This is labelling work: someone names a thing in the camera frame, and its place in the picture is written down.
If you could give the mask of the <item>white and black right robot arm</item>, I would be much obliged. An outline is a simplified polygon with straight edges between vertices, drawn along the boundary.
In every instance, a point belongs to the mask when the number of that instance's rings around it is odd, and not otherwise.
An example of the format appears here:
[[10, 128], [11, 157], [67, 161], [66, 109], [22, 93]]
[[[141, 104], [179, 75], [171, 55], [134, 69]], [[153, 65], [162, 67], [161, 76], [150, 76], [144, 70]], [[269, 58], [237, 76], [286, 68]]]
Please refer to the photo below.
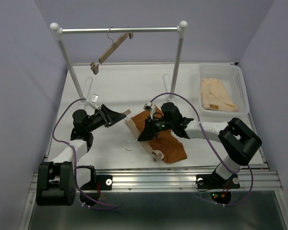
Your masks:
[[160, 132], [171, 130], [180, 138], [205, 139], [209, 145], [212, 141], [222, 143], [228, 155], [220, 160], [211, 175], [211, 181], [217, 187], [225, 185], [238, 169], [247, 166], [262, 145], [262, 140], [239, 118], [221, 123], [195, 121], [183, 117], [174, 103], [163, 104], [162, 116], [155, 118], [151, 107], [152, 103], [146, 105], [150, 115], [144, 121], [138, 141], [151, 141]]

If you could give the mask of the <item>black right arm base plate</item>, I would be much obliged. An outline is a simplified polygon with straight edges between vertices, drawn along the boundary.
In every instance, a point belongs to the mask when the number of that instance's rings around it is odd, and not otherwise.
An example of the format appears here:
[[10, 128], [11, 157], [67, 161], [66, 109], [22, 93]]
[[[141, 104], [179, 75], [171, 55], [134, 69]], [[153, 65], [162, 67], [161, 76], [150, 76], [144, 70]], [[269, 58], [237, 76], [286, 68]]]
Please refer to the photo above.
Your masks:
[[228, 179], [223, 179], [217, 174], [197, 174], [197, 188], [200, 190], [214, 189], [239, 189], [240, 182], [236, 174], [231, 175]]

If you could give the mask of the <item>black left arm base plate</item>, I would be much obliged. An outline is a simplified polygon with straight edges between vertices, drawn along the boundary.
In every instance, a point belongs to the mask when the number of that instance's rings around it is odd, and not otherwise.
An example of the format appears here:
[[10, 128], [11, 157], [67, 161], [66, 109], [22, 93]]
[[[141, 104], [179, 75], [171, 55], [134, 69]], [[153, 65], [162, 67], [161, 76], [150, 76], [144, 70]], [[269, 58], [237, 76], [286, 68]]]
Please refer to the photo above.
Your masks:
[[91, 178], [89, 182], [81, 186], [82, 190], [92, 191], [110, 191], [112, 190], [112, 175], [97, 175], [96, 178]]

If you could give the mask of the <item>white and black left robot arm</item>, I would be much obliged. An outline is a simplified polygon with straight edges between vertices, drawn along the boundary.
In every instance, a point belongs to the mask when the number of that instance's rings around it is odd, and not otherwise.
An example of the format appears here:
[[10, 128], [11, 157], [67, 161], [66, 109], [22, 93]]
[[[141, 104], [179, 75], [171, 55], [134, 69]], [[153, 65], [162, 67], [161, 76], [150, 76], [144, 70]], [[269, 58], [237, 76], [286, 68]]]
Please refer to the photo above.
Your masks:
[[116, 205], [102, 203], [99, 199], [102, 190], [112, 189], [111, 175], [97, 175], [93, 165], [80, 165], [78, 160], [86, 155], [93, 145], [92, 132], [102, 126], [111, 127], [125, 119], [130, 110], [118, 113], [105, 105], [97, 108], [93, 115], [84, 109], [72, 114], [73, 129], [70, 141], [53, 137], [66, 148], [53, 160], [43, 162], [38, 167], [36, 203], [39, 206], [70, 206], [80, 193], [82, 206], [100, 210], [115, 209]]

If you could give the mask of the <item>brown boxer underwear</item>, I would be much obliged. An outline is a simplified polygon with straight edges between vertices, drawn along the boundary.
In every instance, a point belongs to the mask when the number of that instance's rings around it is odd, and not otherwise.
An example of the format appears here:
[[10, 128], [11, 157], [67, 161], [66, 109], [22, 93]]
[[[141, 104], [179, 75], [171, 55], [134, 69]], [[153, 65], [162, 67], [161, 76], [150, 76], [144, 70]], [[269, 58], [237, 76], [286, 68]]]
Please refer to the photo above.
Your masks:
[[[136, 116], [132, 117], [132, 121], [139, 129], [140, 133], [144, 129], [144, 120], [150, 116], [148, 111], [142, 111]], [[155, 150], [160, 150], [164, 154], [163, 161], [165, 163], [176, 163], [187, 159], [187, 154], [183, 144], [172, 136], [171, 131], [163, 131], [158, 135], [158, 138], [147, 141]]]

